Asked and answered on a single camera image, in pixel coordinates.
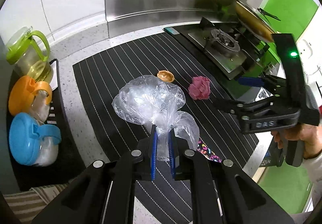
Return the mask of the right hand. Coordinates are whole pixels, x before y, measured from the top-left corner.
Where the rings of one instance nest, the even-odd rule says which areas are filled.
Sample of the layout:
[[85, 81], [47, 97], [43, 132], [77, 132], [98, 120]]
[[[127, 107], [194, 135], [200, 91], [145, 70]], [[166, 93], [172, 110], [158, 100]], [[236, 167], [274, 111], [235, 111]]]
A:
[[279, 149], [283, 148], [281, 134], [288, 141], [304, 141], [304, 159], [315, 158], [321, 153], [321, 125], [301, 124], [293, 128], [284, 129], [281, 132], [272, 131], [271, 135]]

